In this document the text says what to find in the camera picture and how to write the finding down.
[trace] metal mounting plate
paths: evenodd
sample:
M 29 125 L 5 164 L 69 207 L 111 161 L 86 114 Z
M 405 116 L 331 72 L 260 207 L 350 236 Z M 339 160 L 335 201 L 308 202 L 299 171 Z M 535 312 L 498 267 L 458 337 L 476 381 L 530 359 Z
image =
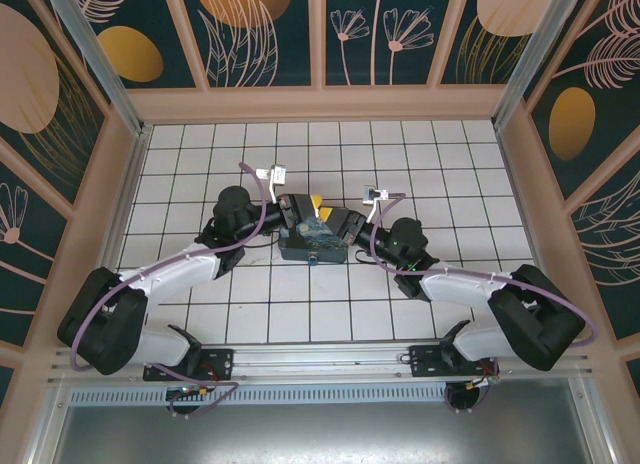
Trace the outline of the metal mounting plate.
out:
M 438 344 L 410 346 L 409 355 L 405 357 L 407 358 L 405 363 L 411 366 L 413 377 L 475 377 L 484 374 L 484 369 L 479 361 L 465 363 L 461 366 L 460 372 L 452 372 L 440 358 Z M 495 372 L 493 362 L 487 360 L 485 365 Z
M 200 365 L 196 368 L 193 375 L 189 377 L 199 381 L 210 381 L 211 375 L 209 373 L 208 366 L 213 368 L 218 380 L 231 380 L 231 371 L 233 370 L 233 349 L 202 349 L 202 353 L 200 354 Z M 169 369 L 177 372 L 178 374 L 183 372 L 176 367 L 170 367 Z M 146 382 L 168 382 L 179 381 L 180 379 L 168 376 L 155 367 L 145 367 L 142 373 L 142 380 Z

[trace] dark teal wallpaper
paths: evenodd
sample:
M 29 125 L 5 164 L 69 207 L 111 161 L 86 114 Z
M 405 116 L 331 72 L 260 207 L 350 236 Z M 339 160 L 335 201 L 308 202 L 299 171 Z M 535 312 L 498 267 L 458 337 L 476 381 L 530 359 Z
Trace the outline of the dark teal wallpaper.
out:
M 640 332 L 640 153 L 572 218 L 616 337 Z
M 640 358 L 627 361 L 627 370 L 631 376 L 631 381 L 640 397 Z
M 448 4 L 327 0 L 327 85 L 425 84 Z
M 78 0 L 129 89 L 194 87 L 166 0 Z
M 531 115 L 569 197 L 633 132 L 640 0 L 600 0 Z
M 584 1 L 585 0 L 577 0 L 575 5 L 573 6 L 573 9 L 571 9 L 569 17 L 567 18 L 562 28 L 560 29 L 560 32 L 558 33 L 556 40 L 551 46 L 551 49 L 549 49 L 549 52 L 547 52 L 547 55 L 545 56 L 544 60 L 540 63 L 540 67 L 538 68 L 538 71 L 535 73 L 535 75 L 533 76 L 533 79 L 531 79 L 531 82 L 529 83 L 529 86 L 527 86 L 527 89 L 524 91 L 525 100 L 529 100 L 529 96 L 538 85 L 538 82 L 540 81 L 542 74 L 545 72 L 547 68 L 547 63 L 551 60 L 551 57 L 556 53 L 556 51 L 558 50 L 558 47 L 560 47 L 560 44 L 562 43 L 565 36 L 567 35 L 567 31 L 573 24 L 573 21 L 575 20 L 576 15 L 580 12 L 580 9 L 582 9 L 582 6 L 584 5 Z
M 506 84 L 549 0 L 467 0 L 441 84 Z
M 0 340 L 24 344 L 66 224 L 0 163 Z
M 69 34 L 69 32 L 67 31 L 67 28 L 62 24 L 62 21 L 60 20 L 60 17 L 53 10 L 53 6 L 51 5 L 51 1 L 49 1 L 49 0 L 43 0 L 43 1 L 47 5 L 47 7 L 49 8 L 49 11 L 51 12 L 53 17 L 55 18 L 56 22 L 58 23 L 58 27 L 60 29 L 62 29 L 62 32 L 64 33 L 64 35 L 67 38 L 67 41 L 69 41 L 69 43 L 73 47 L 73 50 L 76 51 L 76 54 L 78 55 L 78 57 L 80 57 L 80 59 L 82 59 L 82 62 L 84 64 L 85 69 L 87 69 L 87 71 L 89 71 L 89 74 L 91 74 L 93 82 L 95 82 L 96 85 L 98 86 L 98 89 L 100 89 L 100 93 L 102 94 L 102 97 L 105 98 L 107 103 L 111 104 L 111 98 L 107 95 L 107 93 L 105 92 L 104 88 L 102 87 L 102 84 L 100 84 L 100 81 L 96 77 L 96 74 L 93 72 L 93 69 L 91 69 L 91 66 L 89 66 L 89 64 L 85 60 L 84 56 L 82 55 L 82 51 L 77 46 L 76 42 L 73 40 L 73 37 L 71 37 L 71 34 Z
M 0 0 L 0 29 L 0 138 L 73 203 L 102 111 L 27 0 Z
M 13 369 L 10 367 L 0 366 L 0 409 L 2 409 L 4 397 L 7 395 L 7 391 L 9 390 L 11 377 L 13 377 Z
M 211 87 L 311 85 L 308 0 L 184 0 Z

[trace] black bracket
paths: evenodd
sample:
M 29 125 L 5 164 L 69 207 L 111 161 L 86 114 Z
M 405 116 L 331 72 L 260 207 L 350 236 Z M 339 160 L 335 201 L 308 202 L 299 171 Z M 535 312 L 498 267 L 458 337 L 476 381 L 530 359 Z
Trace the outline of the black bracket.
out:
M 457 369 L 453 369 L 442 360 L 442 348 L 439 344 L 411 346 L 409 354 L 405 354 L 401 362 L 411 367 L 413 377 L 451 377 L 451 376 L 478 376 L 484 374 L 484 368 L 480 361 L 465 361 L 458 363 Z M 493 362 L 487 360 L 484 364 L 495 372 Z
M 233 371 L 233 349 L 202 349 L 200 360 L 193 373 L 188 376 L 199 381 L 210 381 L 211 368 L 216 373 L 219 381 L 230 381 Z M 180 366 L 169 367 L 172 371 L 182 374 L 184 371 Z M 155 367 L 145 367 L 142 373 L 142 380 L 146 382 L 158 381 L 179 381 Z

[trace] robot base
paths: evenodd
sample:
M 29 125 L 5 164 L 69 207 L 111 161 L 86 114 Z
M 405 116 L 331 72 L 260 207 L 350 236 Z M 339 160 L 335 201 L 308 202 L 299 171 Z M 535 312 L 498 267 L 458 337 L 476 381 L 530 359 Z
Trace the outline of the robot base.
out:
M 181 366 L 168 367 L 168 369 L 184 374 Z M 219 381 L 230 381 L 233 371 L 233 349 L 202 349 L 199 364 L 189 377 L 198 381 L 211 381 L 211 369 L 216 373 Z M 145 367 L 142 380 L 146 382 L 180 381 L 155 367 Z
M 442 358 L 440 344 L 411 346 L 409 354 L 405 356 L 403 362 L 409 364 L 413 377 L 473 377 L 484 373 L 484 368 L 479 361 L 461 360 L 456 362 L 454 366 L 447 363 Z M 496 371 L 493 362 L 487 360 L 485 365 L 492 372 Z

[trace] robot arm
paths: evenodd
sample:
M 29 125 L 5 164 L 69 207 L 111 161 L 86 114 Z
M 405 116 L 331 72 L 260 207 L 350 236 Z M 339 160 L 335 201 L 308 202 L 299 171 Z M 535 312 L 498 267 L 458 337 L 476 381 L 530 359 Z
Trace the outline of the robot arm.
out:
M 222 248 L 250 235 L 259 222 L 260 211 L 261 207 L 251 203 L 245 189 L 228 187 L 220 193 L 213 208 L 213 218 L 195 242 L 183 251 L 121 274 L 106 268 L 94 270 L 58 327 L 58 338 L 71 347 L 82 322 L 102 296 L 128 278 L 157 268 L 107 302 L 89 323 L 80 340 L 78 354 L 104 375 L 117 372 L 129 363 L 147 362 L 157 362 L 173 367 L 182 375 L 192 375 L 200 364 L 201 347 L 197 339 L 177 326 L 144 326 L 146 315 L 180 290 L 230 272 L 244 257 L 243 248 L 219 254 L 201 251 Z M 312 196 L 284 194 L 275 203 L 267 204 L 260 231 L 268 234 L 282 226 L 290 228 L 315 213 Z
M 370 218 L 344 208 L 321 209 L 321 215 L 346 243 L 370 253 L 373 232 Z M 398 219 L 389 231 L 379 228 L 375 236 L 376 254 L 398 270 L 455 269 L 430 256 L 427 244 L 422 224 L 410 218 Z M 534 266 L 523 265 L 516 272 L 493 276 L 507 277 L 564 297 Z M 396 275 L 394 280 L 411 299 L 456 303 L 476 311 L 476 322 L 456 326 L 455 335 L 449 336 L 453 337 L 453 352 L 457 353 L 447 357 L 452 362 L 518 356 L 530 366 L 548 371 L 585 326 L 584 320 L 569 309 L 493 279 L 445 271 L 426 276 Z

